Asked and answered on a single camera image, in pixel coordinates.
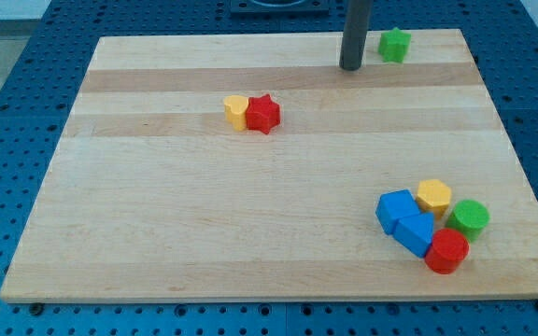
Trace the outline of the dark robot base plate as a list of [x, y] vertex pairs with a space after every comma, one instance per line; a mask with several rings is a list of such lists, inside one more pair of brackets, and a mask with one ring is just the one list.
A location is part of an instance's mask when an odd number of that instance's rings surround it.
[[229, 0], [232, 14], [325, 13], [330, 0]]

